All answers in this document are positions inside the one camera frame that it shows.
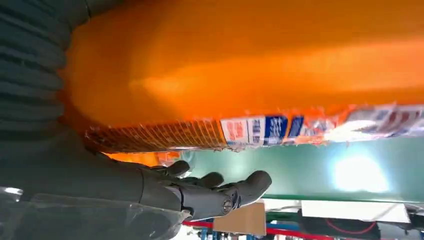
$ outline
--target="transparent plastic cover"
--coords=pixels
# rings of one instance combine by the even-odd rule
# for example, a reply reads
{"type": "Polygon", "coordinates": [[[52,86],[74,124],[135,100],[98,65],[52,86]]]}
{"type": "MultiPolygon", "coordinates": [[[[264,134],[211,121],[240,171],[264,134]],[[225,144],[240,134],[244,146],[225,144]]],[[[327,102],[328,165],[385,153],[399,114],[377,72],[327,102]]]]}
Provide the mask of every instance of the transparent plastic cover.
{"type": "Polygon", "coordinates": [[[187,214],[124,201],[0,192],[0,240],[168,240],[187,214]]]}

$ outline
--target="blue label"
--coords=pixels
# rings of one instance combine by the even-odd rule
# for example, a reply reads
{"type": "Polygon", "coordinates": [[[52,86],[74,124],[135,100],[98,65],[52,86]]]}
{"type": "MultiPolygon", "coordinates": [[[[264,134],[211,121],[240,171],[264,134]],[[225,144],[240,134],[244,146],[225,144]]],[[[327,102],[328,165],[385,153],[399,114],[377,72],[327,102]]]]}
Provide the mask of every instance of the blue label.
{"type": "Polygon", "coordinates": [[[303,116],[295,116],[291,121],[290,131],[288,132],[289,138],[295,138],[301,134],[302,125],[304,124],[303,116]]]}
{"type": "Polygon", "coordinates": [[[287,118],[285,116],[265,117],[264,145],[278,145],[283,141],[287,130],[287,118]]]}

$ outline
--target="red cable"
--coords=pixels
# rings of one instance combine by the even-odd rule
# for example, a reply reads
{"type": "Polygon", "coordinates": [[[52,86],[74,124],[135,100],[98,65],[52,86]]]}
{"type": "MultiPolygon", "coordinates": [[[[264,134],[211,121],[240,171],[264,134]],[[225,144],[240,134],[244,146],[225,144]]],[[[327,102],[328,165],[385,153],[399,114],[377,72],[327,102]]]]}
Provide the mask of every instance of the red cable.
{"type": "MultiPolygon", "coordinates": [[[[184,221],[182,224],[186,226],[193,226],[193,227],[203,227],[203,228],[213,228],[212,222],[204,222],[204,221],[184,221]]],[[[275,229],[275,228],[266,228],[267,234],[276,234],[276,235],[285,235],[285,236],[293,236],[303,239],[315,239],[315,240],[334,240],[334,238],[329,236],[320,236],[320,235],[311,235],[311,234],[305,234],[299,231],[292,231],[292,230],[283,230],[283,229],[275,229]]]]}
{"type": "Polygon", "coordinates": [[[337,227],[336,225],[334,225],[333,223],[331,223],[330,220],[328,220],[328,218],[326,218],[325,221],[333,229],[335,229],[335,230],[337,230],[337,231],[339,231],[341,233],[345,233],[345,234],[365,234],[365,233],[369,232],[371,229],[373,229],[373,227],[376,225],[376,222],[373,222],[373,223],[371,223],[371,225],[369,225],[369,227],[365,228],[364,230],[361,230],[361,231],[347,231],[347,230],[343,230],[343,229],[337,227]]]}

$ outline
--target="orange package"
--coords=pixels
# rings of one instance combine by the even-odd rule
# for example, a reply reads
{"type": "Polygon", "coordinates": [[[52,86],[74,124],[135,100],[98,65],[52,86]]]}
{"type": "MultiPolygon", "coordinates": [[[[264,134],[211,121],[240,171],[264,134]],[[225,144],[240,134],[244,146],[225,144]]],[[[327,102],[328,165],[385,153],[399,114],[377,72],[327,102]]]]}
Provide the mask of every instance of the orange package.
{"type": "Polygon", "coordinates": [[[147,0],[74,33],[65,120],[107,153],[423,135],[424,1],[147,0]]]}

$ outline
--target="white panel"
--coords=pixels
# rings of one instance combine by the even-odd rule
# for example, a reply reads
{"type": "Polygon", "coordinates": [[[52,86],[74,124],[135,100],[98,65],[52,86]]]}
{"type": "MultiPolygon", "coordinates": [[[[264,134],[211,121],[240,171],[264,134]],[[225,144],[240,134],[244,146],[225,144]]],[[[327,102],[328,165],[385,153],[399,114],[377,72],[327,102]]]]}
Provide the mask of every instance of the white panel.
{"type": "Polygon", "coordinates": [[[301,205],[305,217],[410,222],[402,203],[307,200],[301,201],[301,205]]]}

